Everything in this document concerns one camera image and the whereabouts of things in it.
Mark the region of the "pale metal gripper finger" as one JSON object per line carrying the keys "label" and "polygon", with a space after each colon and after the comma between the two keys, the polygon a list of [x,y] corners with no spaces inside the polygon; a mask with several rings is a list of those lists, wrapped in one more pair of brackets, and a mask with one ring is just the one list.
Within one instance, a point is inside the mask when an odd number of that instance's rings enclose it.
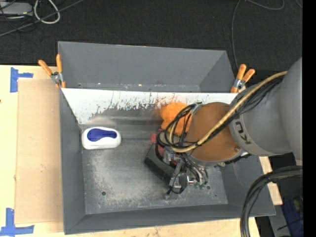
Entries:
{"label": "pale metal gripper finger", "polygon": [[174,175],[170,178],[168,183],[168,189],[165,193],[165,198],[168,199],[172,194],[177,193],[179,186],[179,178],[178,175]]}
{"label": "pale metal gripper finger", "polygon": [[178,183],[180,188],[178,189],[178,193],[182,193],[187,186],[187,175],[185,173],[181,173],[178,175]]}

